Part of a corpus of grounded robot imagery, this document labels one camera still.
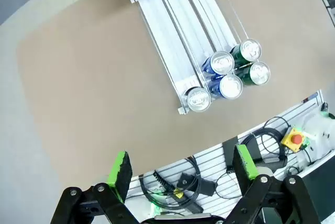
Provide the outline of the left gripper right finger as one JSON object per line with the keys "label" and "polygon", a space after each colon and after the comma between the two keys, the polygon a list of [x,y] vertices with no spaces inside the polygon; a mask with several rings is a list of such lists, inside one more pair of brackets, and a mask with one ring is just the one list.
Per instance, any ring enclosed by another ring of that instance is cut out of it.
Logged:
{"label": "left gripper right finger", "polygon": [[241,198],[225,223],[256,223],[263,208],[273,208],[282,223],[320,223],[304,181],[298,175],[284,178],[258,172],[247,147],[234,147],[233,169]]}

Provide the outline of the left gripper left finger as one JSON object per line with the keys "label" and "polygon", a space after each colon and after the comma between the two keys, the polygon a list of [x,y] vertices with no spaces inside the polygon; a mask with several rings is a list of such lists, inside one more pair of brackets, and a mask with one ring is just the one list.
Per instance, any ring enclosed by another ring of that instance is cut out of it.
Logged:
{"label": "left gripper left finger", "polygon": [[109,223],[132,223],[132,213],[125,206],[132,167],[127,151],[118,153],[106,183],[82,191],[66,188],[57,204],[51,223],[92,223],[105,216]]}

